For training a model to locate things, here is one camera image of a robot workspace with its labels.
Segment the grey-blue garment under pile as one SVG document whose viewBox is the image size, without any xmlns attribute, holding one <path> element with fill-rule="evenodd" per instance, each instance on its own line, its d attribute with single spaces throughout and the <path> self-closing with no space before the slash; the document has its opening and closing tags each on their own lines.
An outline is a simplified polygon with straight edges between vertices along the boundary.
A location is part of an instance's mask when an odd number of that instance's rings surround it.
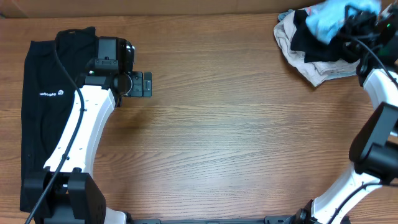
<svg viewBox="0 0 398 224">
<path fill-rule="evenodd" d="M 293 9 L 289 9 L 289 10 L 286 11 L 286 12 L 280 13 L 280 14 L 277 16 L 278 21 L 279 21 L 279 22 L 280 22 L 280 21 L 283 21 L 283 20 L 285 19 L 285 17 L 288 16 L 288 15 L 289 15 L 290 13 L 292 13 L 292 12 L 294 12 L 294 10 L 293 10 Z"/>
</svg>

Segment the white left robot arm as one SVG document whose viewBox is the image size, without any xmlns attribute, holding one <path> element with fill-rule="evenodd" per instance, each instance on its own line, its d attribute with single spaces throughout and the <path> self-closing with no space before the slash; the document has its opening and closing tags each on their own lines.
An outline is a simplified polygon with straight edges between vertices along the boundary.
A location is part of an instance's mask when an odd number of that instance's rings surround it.
<svg viewBox="0 0 398 224">
<path fill-rule="evenodd" d="M 33 42 L 22 94 L 21 210 L 27 223 L 131 223 L 93 178 L 103 129 L 123 98 L 150 97 L 126 39 L 68 30 Z"/>
</svg>

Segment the black folded garment with logo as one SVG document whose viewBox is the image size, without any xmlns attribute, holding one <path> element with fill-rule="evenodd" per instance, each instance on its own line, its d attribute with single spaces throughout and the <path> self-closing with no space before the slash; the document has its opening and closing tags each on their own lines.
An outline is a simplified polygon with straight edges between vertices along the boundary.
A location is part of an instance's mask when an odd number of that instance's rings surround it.
<svg viewBox="0 0 398 224">
<path fill-rule="evenodd" d="M 42 170 L 57 146 L 74 102 L 73 80 L 97 54 L 96 29 L 63 34 L 54 41 L 32 41 L 24 63 L 22 91 L 21 177 Z"/>
</svg>

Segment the light blue t-shirt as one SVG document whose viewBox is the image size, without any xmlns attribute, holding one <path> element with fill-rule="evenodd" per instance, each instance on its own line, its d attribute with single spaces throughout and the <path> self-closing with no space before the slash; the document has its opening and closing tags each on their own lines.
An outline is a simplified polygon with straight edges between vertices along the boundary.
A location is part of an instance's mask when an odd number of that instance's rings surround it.
<svg viewBox="0 0 398 224">
<path fill-rule="evenodd" d="M 337 35 L 345 23 L 346 6 L 379 14 L 382 4 L 380 0 L 327 0 L 306 7 L 305 23 L 318 41 L 328 45 Z"/>
</svg>

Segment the black crumpled garment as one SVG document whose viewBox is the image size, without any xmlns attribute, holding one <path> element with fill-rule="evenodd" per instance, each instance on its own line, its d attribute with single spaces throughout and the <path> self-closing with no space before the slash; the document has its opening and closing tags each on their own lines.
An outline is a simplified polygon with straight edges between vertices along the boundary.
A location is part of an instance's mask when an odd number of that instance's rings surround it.
<svg viewBox="0 0 398 224">
<path fill-rule="evenodd" d="M 294 12 L 294 25 L 296 32 L 292 37 L 290 49 L 292 51 L 301 51 L 305 53 L 304 62 L 336 62 L 343 59 L 348 63 L 354 63 L 359 60 L 359 56 L 352 53 L 341 37 L 332 38 L 329 44 L 320 42 L 309 31 L 305 20 L 308 14 L 304 10 Z"/>
</svg>

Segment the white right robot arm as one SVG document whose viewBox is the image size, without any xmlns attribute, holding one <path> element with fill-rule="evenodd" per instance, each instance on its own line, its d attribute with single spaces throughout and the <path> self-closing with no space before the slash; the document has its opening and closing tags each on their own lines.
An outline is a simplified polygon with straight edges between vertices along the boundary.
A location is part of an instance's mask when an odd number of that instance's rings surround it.
<svg viewBox="0 0 398 224">
<path fill-rule="evenodd" d="M 351 143 L 348 168 L 286 223 L 349 223 L 357 203 L 397 178 L 397 144 L 388 140 L 397 136 L 397 3 L 380 14 L 347 5 L 338 37 L 360 59 L 356 74 L 374 113 Z"/>
</svg>

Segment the beige folded garment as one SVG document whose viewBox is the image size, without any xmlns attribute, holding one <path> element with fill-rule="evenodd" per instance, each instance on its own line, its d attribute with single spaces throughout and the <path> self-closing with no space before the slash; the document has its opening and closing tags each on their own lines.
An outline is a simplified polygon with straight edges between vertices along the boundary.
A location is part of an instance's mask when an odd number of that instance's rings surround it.
<svg viewBox="0 0 398 224">
<path fill-rule="evenodd" d="M 356 75 L 359 60 L 348 63 L 343 59 L 336 62 L 304 62 L 305 53 L 290 49 L 294 34 L 297 31 L 294 25 L 294 13 L 290 11 L 275 27 L 274 37 L 287 62 L 296 68 L 314 87 L 324 81 Z"/>
</svg>

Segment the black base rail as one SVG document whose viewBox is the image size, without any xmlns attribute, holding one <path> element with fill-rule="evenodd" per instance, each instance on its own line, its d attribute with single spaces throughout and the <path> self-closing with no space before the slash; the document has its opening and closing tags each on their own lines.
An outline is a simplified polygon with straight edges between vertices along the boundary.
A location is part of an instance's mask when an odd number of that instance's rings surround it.
<svg viewBox="0 0 398 224">
<path fill-rule="evenodd" d="M 213 220 L 168 220 L 159 219 L 136 219 L 132 224 L 290 224 L 295 216 L 266 216 L 264 218 L 242 218 L 242 219 L 213 219 Z"/>
</svg>

